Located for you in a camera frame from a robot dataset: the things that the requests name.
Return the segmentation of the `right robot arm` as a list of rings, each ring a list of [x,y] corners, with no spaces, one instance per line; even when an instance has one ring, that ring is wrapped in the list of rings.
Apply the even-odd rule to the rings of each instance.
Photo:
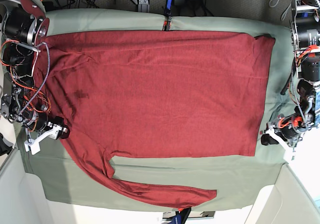
[[[65,139],[69,129],[61,117],[50,117],[51,102],[43,89],[51,69],[45,42],[50,20],[32,0],[18,0],[0,17],[3,36],[0,63],[5,68],[0,114],[39,137]]]

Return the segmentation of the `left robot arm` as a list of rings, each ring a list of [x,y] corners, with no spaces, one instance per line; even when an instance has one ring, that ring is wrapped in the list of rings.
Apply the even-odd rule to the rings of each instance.
[[[320,0],[291,0],[291,38],[294,58],[280,94],[289,94],[294,113],[279,114],[261,131],[264,146],[295,148],[305,132],[320,126]]]

